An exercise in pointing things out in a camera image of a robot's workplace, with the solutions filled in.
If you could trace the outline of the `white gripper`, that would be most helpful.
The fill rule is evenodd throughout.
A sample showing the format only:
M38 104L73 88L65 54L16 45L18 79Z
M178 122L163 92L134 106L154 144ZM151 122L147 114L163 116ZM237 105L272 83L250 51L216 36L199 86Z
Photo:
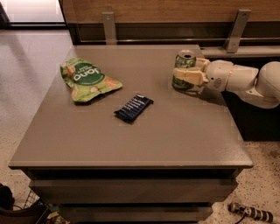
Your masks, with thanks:
M226 89L228 76L234 64L225 60L215 60L210 62L209 59L197 58L195 66L200 70L191 68L174 68L173 75L177 79L189 82L193 85L201 86L205 83L205 87L221 92Z

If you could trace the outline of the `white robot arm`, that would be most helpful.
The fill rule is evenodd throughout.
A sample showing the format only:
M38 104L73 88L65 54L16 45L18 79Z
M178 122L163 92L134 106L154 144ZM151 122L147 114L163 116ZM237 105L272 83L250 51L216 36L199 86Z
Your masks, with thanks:
M280 104L279 69L279 61L271 61L258 69L221 59L197 59L193 67L174 68L173 75L195 86L231 92L258 108L273 109Z

